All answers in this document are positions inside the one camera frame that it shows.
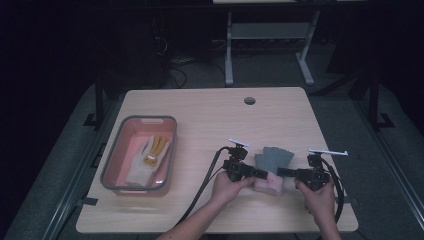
pink tray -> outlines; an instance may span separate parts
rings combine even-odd
[[[124,119],[106,159],[100,182],[117,195],[161,197],[169,191],[177,122],[171,116],[130,116]],[[152,135],[168,138],[169,148],[150,186],[129,186],[125,179],[133,157]]]

black cable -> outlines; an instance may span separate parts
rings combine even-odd
[[[216,170],[213,174],[212,174],[212,176],[209,178],[209,181],[210,180],[212,180],[212,178],[219,172],[219,170],[221,170],[222,169],[222,167],[220,167],[220,168],[218,168],[218,170]]]
[[[370,240],[369,238],[367,238],[361,231],[359,231],[359,229],[357,229],[355,231],[359,236],[361,236],[364,240]]]
[[[336,210],[336,215],[334,216],[336,223],[339,221],[340,216],[342,214],[343,211],[343,205],[344,205],[344,192],[342,190],[342,187],[340,185],[340,181],[339,181],[339,177],[337,176],[336,172],[334,171],[333,167],[328,164],[327,161],[325,161],[324,159],[322,159],[322,162],[327,166],[328,171],[330,171],[330,175],[333,178],[334,181],[334,185],[336,186],[336,190],[337,190],[337,210]]]
[[[174,81],[175,81],[175,88],[180,89],[180,88],[184,87],[184,85],[187,83],[187,74],[183,70],[177,69],[177,68],[172,68],[171,67],[171,68],[169,68],[169,70],[174,70],[174,71],[177,71],[177,72],[180,72],[181,74],[183,74],[184,81],[183,81],[182,84],[179,84],[177,82],[177,79],[175,77],[174,77]]]
[[[223,148],[219,149],[219,150],[216,152],[215,157],[213,158],[213,160],[212,160],[212,162],[211,162],[211,165],[209,166],[209,170],[208,170],[208,172],[206,173],[206,176],[205,176],[205,178],[203,179],[203,183],[202,183],[202,185],[200,186],[199,190],[197,191],[196,196],[194,197],[194,199],[193,199],[193,201],[191,202],[190,206],[188,207],[187,211],[184,213],[184,215],[181,217],[181,219],[178,221],[178,223],[177,223],[176,225],[178,225],[178,224],[180,224],[182,221],[184,221],[184,220],[188,217],[188,215],[190,214],[191,210],[193,210],[194,206],[196,206],[197,200],[199,200],[200,195],[202,195],[203,190],[206,188],[206,186],[207,186],[207,185],[208,185],[208,183],[209,183],[209,180],[210,180],[210,178],[211,178],[212,171],[213,171],[213,169],[215,168],[215,164],[216,164],[216,162],[218,161],[219,155],[221,155],[221,152],[222,152],[224,149],[229,150],[230,148],[229,148],[229,147],[223,147]]]

pink cloth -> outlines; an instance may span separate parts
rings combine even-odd
[[[283,191],[283,184],[283,178],[275,175],[272,172],[268,172],[268,178],[266,180],[259,178],[255,179],[254,189],[258,192],[279,196]]]

dark background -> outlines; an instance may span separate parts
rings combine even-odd
[[[0,237],[78,100],[99,77],[109,98],[129,89],[159,88],[166,82],[171,56],[157,57],[154,36],[167,38],[174,49],[206,52],[208,40],[225,39],[220,27],[225,26],[225,12],[167,12],[160,15],[165,16],[162,21],[154,21],[157,15],[146,12],[84,10],[96,4],[0,1]],[[349,74],[371,66],[423,133],[422,3],[348,10],[348,15],[324,11],[318,24],[315,42],[338,41],[329,70]]]

person's arm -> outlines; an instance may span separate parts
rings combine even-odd
[[[217,174],[209,201],[158,239],[199,239],[227,204],[233,201],[240,190],[250,185],[253,180],[254,178],[245,178],[239,182],[231,182],[226,172]]]
[[[309,189],[299,180],[295,180],[295,183],[305,197],[305,208],[314,216],[315,223],[321,231],[322,239],[341,239],[336,220],[334,219],[335,195],[333,180],[330,178],[330,182],[316,192]]]

